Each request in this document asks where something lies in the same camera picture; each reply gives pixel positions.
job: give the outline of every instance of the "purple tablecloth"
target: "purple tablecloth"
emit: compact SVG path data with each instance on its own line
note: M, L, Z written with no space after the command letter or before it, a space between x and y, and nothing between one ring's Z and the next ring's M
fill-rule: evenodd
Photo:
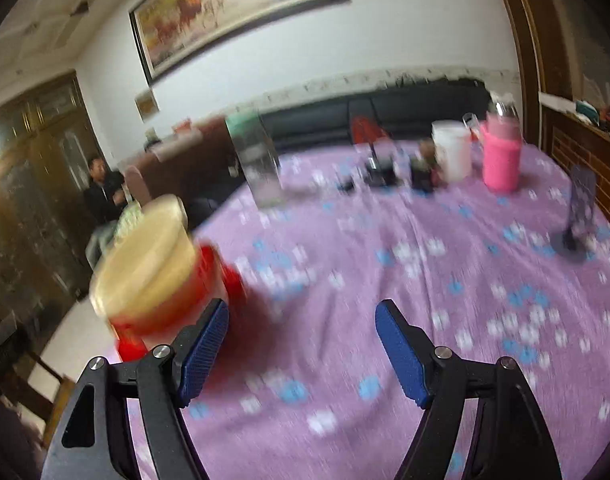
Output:
M610 440L602 214L587 261L574 266L547 238L565 223L568 178L534 147L525 147L522 187L509 197L477 176L427 197L405 186L333 192L331 181L361 156L353 147L285 156L286 186L317 183L321 196L261 212L244 187L198 232L238 266L256 305L237 370L184 413L210 477L393 478L422 412L403 395L374 328L376 304L392 298L409 323L463 358L514 356L563 477L581 479ZM447 478L460 477L475 409L468 401ZM144 476L155 478L133 404L130 417Z

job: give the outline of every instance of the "screw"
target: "screw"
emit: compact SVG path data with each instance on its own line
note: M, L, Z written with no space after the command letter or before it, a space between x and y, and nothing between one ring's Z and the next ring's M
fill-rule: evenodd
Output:
M104 365L103 357L94 357L91 361L89 361L89 367L92 370L98 370L98 368L102 368Z
M503 368L507 368L508 370L514 370L516 368L516 361L514 361L511 357L501 357L501 365Z
M434 353L438 359L449 359L453 355L451 348L447 346L437 346Z
M171 351L172 349L169 348L168 345L158 345L152 350L152 354L156 359L162 359L163 357L167 357Z

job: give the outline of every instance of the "black jacket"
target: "black jacket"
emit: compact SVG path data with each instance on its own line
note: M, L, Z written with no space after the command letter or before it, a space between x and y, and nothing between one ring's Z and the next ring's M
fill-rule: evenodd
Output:
M102 187L90 179L89 188L83 193L85 203L99 225L106 224L120 218L120 213L125 209L126 202L115 205L114 193L118 191L125 178L118 171L111 171L105 175Z

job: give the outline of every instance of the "yellow lid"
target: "yellow lid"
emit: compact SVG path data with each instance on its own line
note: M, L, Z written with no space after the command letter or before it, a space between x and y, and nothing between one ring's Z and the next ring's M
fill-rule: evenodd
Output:
M143 208L133 231L96 267L89 297L99 317L141 319L178 290L197 258L186 226L182 203L173 195Z

